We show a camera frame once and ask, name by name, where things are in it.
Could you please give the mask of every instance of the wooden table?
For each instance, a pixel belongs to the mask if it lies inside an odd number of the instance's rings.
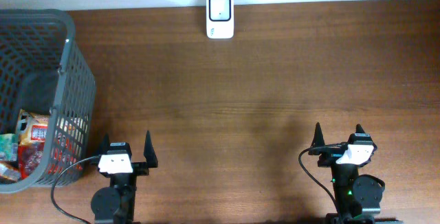
[[[330,198],[298,165],[316,122],[326,142],[361,123],[387,183],[381,217],[440,218],[440,0],[235,7],[235,36],[206,37],[204,8],[70,12],[96,78],[89,141],[151,131],[159,168],[138,179],[142,223],[263,223],[324,216]],[[329,169],[305,165],[331,187]],[[56,191],[90,221],[108,179],[89,168]],[[2,223],[74,223],[49,189],[1,195]]]

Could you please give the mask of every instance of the brown wooden tabletop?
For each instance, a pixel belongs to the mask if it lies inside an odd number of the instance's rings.
[[[96,78],[89,151],[105,133],[159,168],[137,181],[142,223],[263,223],[335,212],[298,165],[316,122],[327,143],[357,123],[379,150],[360,173],[386,182],[380,217],[440,219],[440,0],[235,7],[235,35],[210,40],[204,8],[70,12]],[[331,188],[331,172],[304,157]],[[109,180],[87,169],[56,190],[93,221]],[[50,190],[0,196],[1,223],[75,223]]]

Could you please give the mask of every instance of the red snack bag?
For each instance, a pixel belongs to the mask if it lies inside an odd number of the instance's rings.
[[[38,142],[27,146],[19,146],[19,169],[21,179],[34,172],[35,168],[40,164],[43,156],[44,142]]]

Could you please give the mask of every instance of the plastic basket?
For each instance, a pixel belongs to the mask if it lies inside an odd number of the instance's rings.
[[[1,184],[2,193],[50,186],[85,156],[96,86],[74,39],[65,12],[0,10],[0,134],[14,133],[20,109],[50,115],[40,164],[29,177]],[[59,186],[83,169],[70,171]]]

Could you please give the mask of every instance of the snack package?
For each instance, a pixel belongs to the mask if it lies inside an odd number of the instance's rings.
[[[0,161],[17,161],[19,141],[15,134],[0,135]]]
[[[40,164],[43,156],[44,142],[35,142],[27,146],[19,146],[19,168],[21,178],[25,179]]]
[[[20,172],[5,162],[0,162],[0,178],[17,182],[20,179]]]
[[[20,110],[15,133],[18,135],[20,146],[28,146],[35,142],[46,140],[49,116]]]

